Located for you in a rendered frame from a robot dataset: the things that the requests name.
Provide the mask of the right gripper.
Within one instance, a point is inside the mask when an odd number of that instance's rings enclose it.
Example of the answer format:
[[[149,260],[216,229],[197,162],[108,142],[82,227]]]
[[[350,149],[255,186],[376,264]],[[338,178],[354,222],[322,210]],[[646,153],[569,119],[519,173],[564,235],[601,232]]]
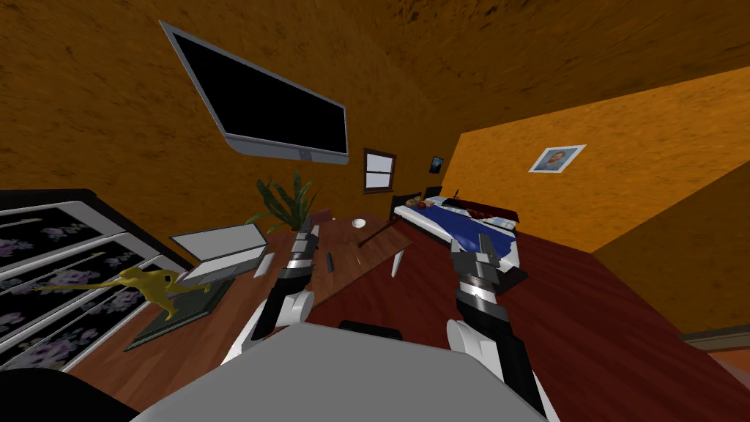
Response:
[[[453,270],[459,275],[489,275],[500,269],[501,262],[487,234],[479,234],[481,253],[464,251],[457,239],[450,244],[450,259]]]

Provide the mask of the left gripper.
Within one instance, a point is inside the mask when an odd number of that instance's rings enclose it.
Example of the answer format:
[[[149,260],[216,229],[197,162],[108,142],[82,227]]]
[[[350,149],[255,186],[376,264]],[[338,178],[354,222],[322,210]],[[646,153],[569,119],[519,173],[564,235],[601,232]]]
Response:
[[[319,242],[319,229],[320,225],[314,225],[311,231],[311,217],[305,219],[294,239],[290,262],[312,262]]]

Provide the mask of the bed with blue blanket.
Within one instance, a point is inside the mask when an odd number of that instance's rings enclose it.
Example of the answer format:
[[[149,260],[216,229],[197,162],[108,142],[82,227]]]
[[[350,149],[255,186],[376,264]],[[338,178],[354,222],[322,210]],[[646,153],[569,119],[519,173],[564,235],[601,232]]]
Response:
[[[528,278],[520,268],[516,241],[517,212],[463,201],[458,197],[444,197],[442,188],[426,188],[424,194],[412,193],[393,196],[390,219],[400,218],[435,240],[450,244],[456,240],[461,250],[481,251],[480,236],[486,235],[500,261],[501,295]]]

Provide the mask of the green potted plant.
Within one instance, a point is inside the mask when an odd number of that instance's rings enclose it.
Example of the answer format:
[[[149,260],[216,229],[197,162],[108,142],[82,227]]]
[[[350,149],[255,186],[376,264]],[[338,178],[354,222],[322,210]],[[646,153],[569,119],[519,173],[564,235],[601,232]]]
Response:
[[[322,187],[312,197],[308,198],[306,195],[313,182],[309,181],[303,185],[300,173],[296,170],[292,182],[292,192],[289,194],[272,179],[269,179],[268,182],[258,179],[256,188],[267,211],[253,215],[245,223],[251,224],[260,218],[274,216],[280,222],[268,229],[265,234],[270,234],[283,225],[287,225],[291,232],[299,232],[304,222],[310,217],[312,205]]]

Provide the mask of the dark baseball bat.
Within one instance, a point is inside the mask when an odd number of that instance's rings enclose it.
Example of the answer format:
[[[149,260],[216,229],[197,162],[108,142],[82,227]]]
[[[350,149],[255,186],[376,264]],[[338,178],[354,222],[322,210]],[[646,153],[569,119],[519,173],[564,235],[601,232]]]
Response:
[[[361,240],[358,242],[357,247],[362,248],[367,242],[384,232],[385,230],[391,228],[397,221],[399,221],[399,217],[394,217],[391,220],[389,220],[382,228],[378,229],[376,232],[374,232],[372,235],[368,236],[364,240]]]

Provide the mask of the grey open laptop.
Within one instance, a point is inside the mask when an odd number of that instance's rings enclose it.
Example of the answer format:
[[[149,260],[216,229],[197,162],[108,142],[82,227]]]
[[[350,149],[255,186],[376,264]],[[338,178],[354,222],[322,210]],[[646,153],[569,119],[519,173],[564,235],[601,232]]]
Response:
[[[216,284],[247,273],[259,265],[268,246],[254,223],[180,234],[171,240],[198,261],[178,281],[183,286]]]

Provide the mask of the brown framed window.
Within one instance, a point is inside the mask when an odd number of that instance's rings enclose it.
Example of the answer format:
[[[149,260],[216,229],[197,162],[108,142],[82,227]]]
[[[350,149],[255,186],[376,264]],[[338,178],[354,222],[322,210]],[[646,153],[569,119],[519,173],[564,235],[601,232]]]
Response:
[[[396,155],[365,148],[363,156],[364,194],[393,192]]]

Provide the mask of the white framed portrait picture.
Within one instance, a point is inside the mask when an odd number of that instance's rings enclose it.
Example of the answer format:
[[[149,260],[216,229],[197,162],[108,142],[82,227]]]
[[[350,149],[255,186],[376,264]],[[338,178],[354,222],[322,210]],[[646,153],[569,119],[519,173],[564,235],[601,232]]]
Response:
[[[559,174],[585,147],[583,144],[545,149],[532,164],[529,173]]]

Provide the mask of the dark green book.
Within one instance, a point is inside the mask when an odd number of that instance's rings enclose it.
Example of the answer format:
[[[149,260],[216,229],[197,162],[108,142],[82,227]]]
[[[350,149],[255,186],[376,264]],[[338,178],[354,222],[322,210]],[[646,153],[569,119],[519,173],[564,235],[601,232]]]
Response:
[[[200,289],[176,297],[174,305],[178,308],[178,312],[176,312],[174,317],[166,320],[168,313],[162,311],[127,345],[124,351],[135,349],[142,344],[211,314],[234,281],[235,279],[230,278],[213,284],[208,293]]]

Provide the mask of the brown wooden desk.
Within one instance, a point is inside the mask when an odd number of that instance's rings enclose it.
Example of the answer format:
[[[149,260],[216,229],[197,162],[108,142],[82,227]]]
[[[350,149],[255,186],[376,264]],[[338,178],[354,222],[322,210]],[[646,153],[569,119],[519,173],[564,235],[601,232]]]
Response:
[[[402,249],[405,254],[413,245],[409,227],[399,221],[358,248],[359,241],[385,225],[374,214],[366,213],[364,218],[366,225],[362,229],[353,228],[351,218],[321,225],[319,252],[309,287],[315,294],[309,319],[314,324],[337,327],[341,318],[330,316],[329,310],[342,303],[348,285],[379,270],[391,272],[393,257]],[[148,306],[77,363],[71,374],[142,411],[213,370],[268,296],[279,270],[289,260],[292,241],[290,232],[271,234],[269,250],[275,255],[269,270],[260,278],[253,274],[239,276],[211,314],[125,352],[131,337],[156,316],[155,307]],[[332,273],[327,271],[327,252],[333,255]]]

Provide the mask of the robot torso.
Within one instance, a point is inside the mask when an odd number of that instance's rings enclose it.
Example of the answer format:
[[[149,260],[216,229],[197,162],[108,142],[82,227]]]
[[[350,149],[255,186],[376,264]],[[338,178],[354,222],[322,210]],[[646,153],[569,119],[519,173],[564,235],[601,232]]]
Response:
[[[132,422],[559,422],[474,357],[300,323]]]

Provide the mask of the yellow dinosaur figurine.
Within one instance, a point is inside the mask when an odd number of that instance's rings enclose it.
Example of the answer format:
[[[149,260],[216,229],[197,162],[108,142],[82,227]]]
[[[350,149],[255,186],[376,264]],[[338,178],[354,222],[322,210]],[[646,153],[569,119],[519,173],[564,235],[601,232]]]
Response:
[[[33,291],[57,290],[57,289],[103,289],[112,286],[125,286],[138,290],[147,301],[159,305],[168,312],[165,321],[170,321],[178,312],[173,301],[168,297],[180,295],[196,290],[209,293],[211,284],[184,286],[177,282],[178,273],[170,270],[156,270],[144,272],[140,267],[131,267],[119,273],[119,278],[101,284],[68,285],[68,286],[44,286],[34,288]]]

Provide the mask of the dresser with floral drawers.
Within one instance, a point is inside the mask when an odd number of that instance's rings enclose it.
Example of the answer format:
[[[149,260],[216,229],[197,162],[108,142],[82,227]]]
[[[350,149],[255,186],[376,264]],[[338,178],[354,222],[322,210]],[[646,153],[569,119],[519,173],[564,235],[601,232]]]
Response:
[[[146,308],[130,267],[191,264],[91,190],[0,190],[0,371],[80,363]]]

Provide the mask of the wall-mounted black television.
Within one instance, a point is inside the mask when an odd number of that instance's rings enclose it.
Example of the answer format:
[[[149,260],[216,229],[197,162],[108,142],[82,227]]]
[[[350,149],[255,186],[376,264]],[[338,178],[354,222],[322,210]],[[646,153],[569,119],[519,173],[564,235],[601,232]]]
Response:
[[[349,162],[344,105],[166,22],[160,25],[233,150],[264,158]]]

